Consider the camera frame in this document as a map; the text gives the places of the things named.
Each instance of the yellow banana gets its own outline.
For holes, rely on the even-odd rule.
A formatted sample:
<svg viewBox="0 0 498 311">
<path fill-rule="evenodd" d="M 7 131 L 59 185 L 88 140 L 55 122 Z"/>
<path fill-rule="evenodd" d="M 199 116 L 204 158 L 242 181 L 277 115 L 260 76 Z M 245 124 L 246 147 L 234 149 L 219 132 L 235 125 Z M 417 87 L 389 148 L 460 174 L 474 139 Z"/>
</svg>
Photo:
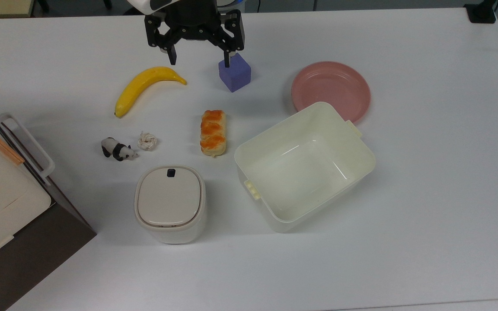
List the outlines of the yellow banana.
<svg viewBox="0 0 498 311">
<path fill-rule="evenodd" d="M 115 106 L 115 116 L 122 118 L 136 102 L 136 99 L 150 85 L 159 81 L 178 81 L 183 85 L 187 82 L 176 71 L 168 67 L 153 67 L 142 71 L 126 86 Z"/>
</svg>

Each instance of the bread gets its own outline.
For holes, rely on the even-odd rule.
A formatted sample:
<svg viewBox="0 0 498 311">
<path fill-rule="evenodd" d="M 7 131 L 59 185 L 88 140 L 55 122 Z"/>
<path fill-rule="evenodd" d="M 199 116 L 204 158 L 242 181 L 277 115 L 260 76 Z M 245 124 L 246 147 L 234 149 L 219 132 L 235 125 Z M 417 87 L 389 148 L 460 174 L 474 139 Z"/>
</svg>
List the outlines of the bread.
<svg viewBox="0 0 498 311">
<path fill-rule="evenodd" d="M 207 110 L 201 117 L 201 151 L 216 157 L 226 151 L 226 114 L 222 110 Z"/>
</svg>

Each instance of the purple cube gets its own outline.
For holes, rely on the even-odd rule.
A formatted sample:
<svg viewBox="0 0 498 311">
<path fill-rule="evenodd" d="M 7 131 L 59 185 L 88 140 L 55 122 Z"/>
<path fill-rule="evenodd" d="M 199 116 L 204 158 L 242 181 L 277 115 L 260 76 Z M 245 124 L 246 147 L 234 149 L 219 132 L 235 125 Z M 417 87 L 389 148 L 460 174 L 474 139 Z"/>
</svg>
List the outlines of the purple cube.
<svg viewBox="0 0 498 311">
<path fill-rule="evenodd" d="M 218 63 L 218 71 L 220 79 L 230 92 L 235 92 L 251 82 L 251 67 L 239 54 L 231 57 L 229 68 L 224 67 L 224 61 Z"/>
</svg>

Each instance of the small trash can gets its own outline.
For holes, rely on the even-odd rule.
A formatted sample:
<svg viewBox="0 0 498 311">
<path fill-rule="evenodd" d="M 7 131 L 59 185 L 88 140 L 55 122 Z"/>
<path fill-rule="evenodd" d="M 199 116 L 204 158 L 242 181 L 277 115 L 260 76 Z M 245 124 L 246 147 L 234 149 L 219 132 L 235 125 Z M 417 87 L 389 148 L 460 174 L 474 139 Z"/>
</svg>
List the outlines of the small trash can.
<svg viewBox="0 0 498 311">
<path fill-rule="evenodd" d="M 138 181 L 134 211 L 140 225 L 160 242 L 191 242 L 205 228 L 205 183 L 187 166 L 152 168 Z"/>
</svg>

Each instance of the panda figurine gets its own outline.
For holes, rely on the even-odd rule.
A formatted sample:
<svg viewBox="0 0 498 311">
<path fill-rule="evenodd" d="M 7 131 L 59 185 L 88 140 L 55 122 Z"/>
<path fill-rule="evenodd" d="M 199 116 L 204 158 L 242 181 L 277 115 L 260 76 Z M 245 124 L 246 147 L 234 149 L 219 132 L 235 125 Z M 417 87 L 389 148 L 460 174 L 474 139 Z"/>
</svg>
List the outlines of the panda figurine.
<svg viewBox="0 0 498 311">
<path fill-rule="evenodd" d="M 137 152 L 132 150 L 130 146 L 121 144 L 112 137 L 101 140 L 101 148 L 103 149 L 103 154 L 105 155 L 105 157 L 108 158 L 112 154 L 113 158 L 117 159 L 118 161 L 122 161 L 123 159 L 131 160 L 140 156 Z"/>
</svg>

